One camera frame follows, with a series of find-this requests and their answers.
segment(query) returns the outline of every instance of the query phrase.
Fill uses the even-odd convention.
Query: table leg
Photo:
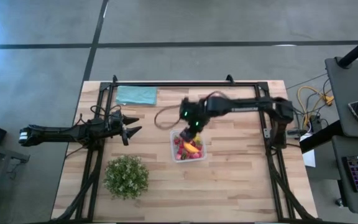
[[[340,120],[337,120],[327,126],[326,128],[318,131],[312,136],[300,142],[302,153],[308,152],[322,143],[328,142],[333,136],[343,136],[342,126]]]
[[[342,180],[338,180],[337,182],[338,182],[338,187],[339,187],[339,193],[341,194],[342,205],[343,205],[343,207],[347,207],[347,201],[346,201],[346,197],[345,197],[345,191],[342,186]]]

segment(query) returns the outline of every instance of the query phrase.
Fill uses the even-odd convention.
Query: strawberry
[[[173,143],[174,143],[175,145],[179,145],[179,143],[180,143],[180,138],[179,138],[179,137],[175,137],[175,138],[173,139]]]

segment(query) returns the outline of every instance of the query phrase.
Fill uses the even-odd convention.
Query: white paper
[[[312,136],[312,134],[304,134],[301,136],[300,141]],[[316,159],[314,158],[314,149],[304,153],[303,155],[303,162],[305,163],[305,166],[309,167],[316,167]]]

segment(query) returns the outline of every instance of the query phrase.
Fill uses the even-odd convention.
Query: banana
[[[197,152],[200,151],[200,150],[198,150],[196,147],[192,146],[188,142],[183,143],[183,146],[185,147],[186,151],[188,151],[190,153],[197,153]]]

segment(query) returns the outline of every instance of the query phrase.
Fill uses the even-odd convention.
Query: black robotic arm
[[[182,100],[180,105],[180,119],[188,122],[189,127],[181,132],[181,137],[191,141],[197,133],[202,132],[210,118],[224,116],[230,112],[264,111],[271,121],[270,147],[286,148],[285,129],[293,121],[291,101],[276,97],[260,97],[231,100],[226,96],[207,96],[199,102]]]
[[[29,125],[20,130],[19,143],[22,146],[36,146],[43,142],[78,142],[83,146],[89,146],[99,139],[120,135],[122,142],[127,146],[128,139],[142,127],[125,128],[124,125],[138,120],[138,118],[127,117],[121,113],[121,110],[117,110],[110,114],[106,121],[102,118],[93,118],[70,128]]]

